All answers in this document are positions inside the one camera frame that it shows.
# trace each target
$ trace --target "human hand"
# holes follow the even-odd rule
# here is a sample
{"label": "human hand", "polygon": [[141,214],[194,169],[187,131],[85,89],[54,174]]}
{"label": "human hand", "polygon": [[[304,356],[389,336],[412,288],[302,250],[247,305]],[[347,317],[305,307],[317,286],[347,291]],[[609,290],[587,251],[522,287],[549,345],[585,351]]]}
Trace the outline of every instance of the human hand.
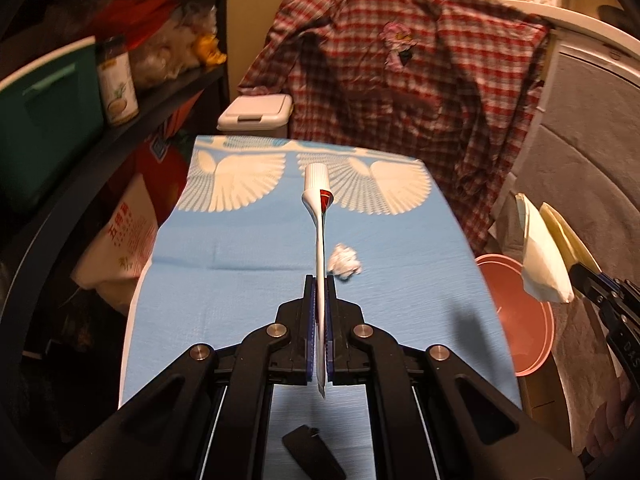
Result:
{"label": "human hand", "polygon": [[610,456],[616,444],[633,423],[638,410],[636,392],[623,372],[597,410],[587,433],[587,451],[597,458]]}

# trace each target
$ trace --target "paper bag with chinese characters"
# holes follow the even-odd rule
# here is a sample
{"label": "paper bag with chinese characters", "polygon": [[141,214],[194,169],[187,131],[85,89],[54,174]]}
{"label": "paper bag with chinese characters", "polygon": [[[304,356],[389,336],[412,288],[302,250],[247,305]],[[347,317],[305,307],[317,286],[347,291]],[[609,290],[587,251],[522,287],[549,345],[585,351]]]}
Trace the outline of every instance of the paper bag with chinese characters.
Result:
{"label": "paper bag with chinese characters", "polygon": [[81,288],[94,288],[104,301],[126,316],[157,234],[154,206],[142,175],[137,174],[108,224],[78,260],[71,278]]}

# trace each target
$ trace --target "white label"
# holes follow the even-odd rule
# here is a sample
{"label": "white label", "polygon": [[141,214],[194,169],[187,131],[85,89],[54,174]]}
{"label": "white label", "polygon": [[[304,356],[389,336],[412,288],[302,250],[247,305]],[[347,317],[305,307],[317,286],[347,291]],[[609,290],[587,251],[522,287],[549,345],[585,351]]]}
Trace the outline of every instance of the white label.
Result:
{"label": "white label", "polygon": [[98,80],[109,124],[123,123],[138,112],[129,54],[125,52],[98,65]]}

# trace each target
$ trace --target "ribbed cap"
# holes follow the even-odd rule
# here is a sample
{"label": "ribbed cap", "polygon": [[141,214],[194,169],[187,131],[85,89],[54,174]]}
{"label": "ribbed cap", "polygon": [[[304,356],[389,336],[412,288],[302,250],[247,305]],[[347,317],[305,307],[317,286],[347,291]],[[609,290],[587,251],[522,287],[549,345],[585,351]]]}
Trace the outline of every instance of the ribbed cap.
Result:
{"label": "ribbed cap", "polygon": [[305,168],[305,191],[307,189],[325,189],[331,191],[329,186],[329,170],[325,164],[314,162]]}

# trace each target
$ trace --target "white trash bin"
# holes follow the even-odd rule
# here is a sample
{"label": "white trash bin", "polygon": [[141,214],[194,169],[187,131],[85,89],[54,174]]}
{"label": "white trash bin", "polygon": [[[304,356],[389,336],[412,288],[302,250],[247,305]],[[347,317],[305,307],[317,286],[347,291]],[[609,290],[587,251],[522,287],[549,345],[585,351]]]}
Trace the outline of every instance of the white trash bin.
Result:
{"label": "white trash bin", "polygon": [[227,135],[286,139],[292,110],[290,95],[242,95],[220,115],[218,130]]}

